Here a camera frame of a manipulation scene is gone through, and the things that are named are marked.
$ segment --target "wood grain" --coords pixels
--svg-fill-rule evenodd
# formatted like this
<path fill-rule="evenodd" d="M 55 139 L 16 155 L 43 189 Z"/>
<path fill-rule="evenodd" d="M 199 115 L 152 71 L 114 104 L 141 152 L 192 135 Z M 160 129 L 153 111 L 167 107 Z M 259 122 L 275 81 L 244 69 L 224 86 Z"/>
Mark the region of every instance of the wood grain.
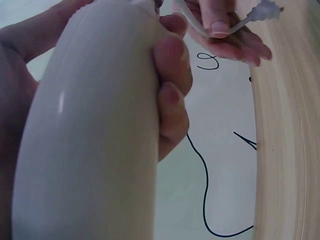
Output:
<path fill-rule="evenodd" d="M 259 0 L 238 1 L 243 18 Z M 320 239 L 320 4 L 277 0 L 248 25 L 273 59 L 251 68 L 258 141 L 254 240 Z"/>

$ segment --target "connector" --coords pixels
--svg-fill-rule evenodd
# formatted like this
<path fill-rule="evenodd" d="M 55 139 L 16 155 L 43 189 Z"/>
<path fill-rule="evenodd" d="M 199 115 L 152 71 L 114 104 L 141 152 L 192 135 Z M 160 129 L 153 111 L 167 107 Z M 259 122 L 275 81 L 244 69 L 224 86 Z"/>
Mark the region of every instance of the connector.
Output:
<path fill-rule="evenodd" d="M 249 22 L 264 21 L 266 19 L 279 19 L 280 13 L 284 11 L 275 2 L 261 0 L 261 2 L 252 8 L 247 17 L 230 29 L 231 34 L 235 33 Z"/>
<path fill-rule="evenodd" d="M 266 19 L 279 19 L 280 12 L 283 11 L 283 7 L 278 7 L 275 2 L 268 0 L 261 1 L 257 6 L 252 8 L 252 11 L 247 14 L 252 22 L 264 21 Z"/>

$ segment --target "white controller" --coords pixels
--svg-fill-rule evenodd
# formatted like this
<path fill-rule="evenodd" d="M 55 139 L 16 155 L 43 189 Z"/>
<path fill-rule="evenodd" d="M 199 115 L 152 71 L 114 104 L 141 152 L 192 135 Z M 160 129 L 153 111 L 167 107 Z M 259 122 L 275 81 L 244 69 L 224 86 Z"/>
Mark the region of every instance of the white controller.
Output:
<path fill-rule="evenodd" d="M 151 240 L 158 162 L 153 0 L 98 0 L 69 20 L 18 156 L 13 240 Z"/>

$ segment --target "black wire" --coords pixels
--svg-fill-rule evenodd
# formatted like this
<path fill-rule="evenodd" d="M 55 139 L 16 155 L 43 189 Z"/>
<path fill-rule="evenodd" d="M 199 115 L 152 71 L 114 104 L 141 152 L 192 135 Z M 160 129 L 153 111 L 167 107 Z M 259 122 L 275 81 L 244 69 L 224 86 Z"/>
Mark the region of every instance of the black wire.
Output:
<path fill-rule="evenodd" d="M 233 132 L 235 135 L 237 135 L 239 138 L 241 138 L 243 141 L 245 141 L 247 144 L 249 144 L 251 147 L 253 147 L 254 150 L 257 151 L 257 143 L 254 141 L 250 141 L 249 139 L 246 139 L 245 137 L 241 136 L 239 133 Z"/>
<path fill-rule="evenodd" d="M 216 237 L 219 237 L 219 238 L 232 238 L 232 237 L 235 237 L 235 236 L 238 236 L 240 234 L 243 234 L 244 232 L 252 229 L 254 226 L 250 226 L 240 232 L 237 232 L 237 233 L 234 233 L 234 234 L 231 234 L 231 235 L 220 235 L 220 234 L 217 234 L 215 233 L 214 231 L 212 231 L 210 229 L 210 227 L 208 226 L 208 223 L 207 223 L 207 220 L 206 220 L 206 199 L 207 199 L 207 194 L 208 194 L 208 188 L 209 188 L 209 173 L 208 173 L 208 168 L 207 168 L 207 164 L 206 164 L 206 161 L 205 159 L 202 157 L 202 155 L 200 154 L 200 152 L 198 152 L 198 150 L 196 149 L 196 147 L 194 146 L 193 142 L 191 141 L 191 138 L 189 136 L 189 133 L 186 135 L 186 137 L 188 138 L 189 140 L 189 143 L 192 147 L 192 149 L 195 151 L 195 153 L 199 156 L 199 158 L 202 160 L 202 163 L 203 163 L 203 166 L 204 166 L 204 170 L 205 170 L 205 177 L 206 177 L 206 183 L 205 183 L 205 191 L 204 191 L 204 197 L 203 197 L 203 204 L 202 204 L 202 217 L 203 217 L 203 221 L 204 221 L 204 225 L 206 227 L 206 229 L 209 231 L 209 233 L 211 233 L 212 235 L 216 236 Z"/>

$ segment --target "palm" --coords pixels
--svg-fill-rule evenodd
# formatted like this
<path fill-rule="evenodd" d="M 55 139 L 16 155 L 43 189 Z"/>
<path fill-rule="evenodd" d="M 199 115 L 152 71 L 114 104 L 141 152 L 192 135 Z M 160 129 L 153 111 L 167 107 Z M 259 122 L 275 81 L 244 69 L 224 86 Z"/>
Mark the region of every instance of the palm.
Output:
<path fill-rule="evenodd" d="M 213 9 L 203 4 L 204 0 L 202 4 L 199 4 L 200 1 L 185 0 L 195 18 L 202 23 L 204 28 L 207 28 L 204 16 L 208 16 L 208 12 L 213 11 Z M 229 26 L 232 27 L 240 21 L 235 13 L 235 0 L 224 0 L 223 3 L 224 11 L 227 13 L 227 21 Z M 252 33 L 247 27 L 243 27 L 241 30 L 223 39 L 206 38 L 199 34 L 192 26 L 189 26 L 188 31 L 195 41 L 221 58 L 244 61 L 259 66 L 260 58 L 269 60 L 272 57 L 270 49 L 262 43 L 258 35 Z"/>

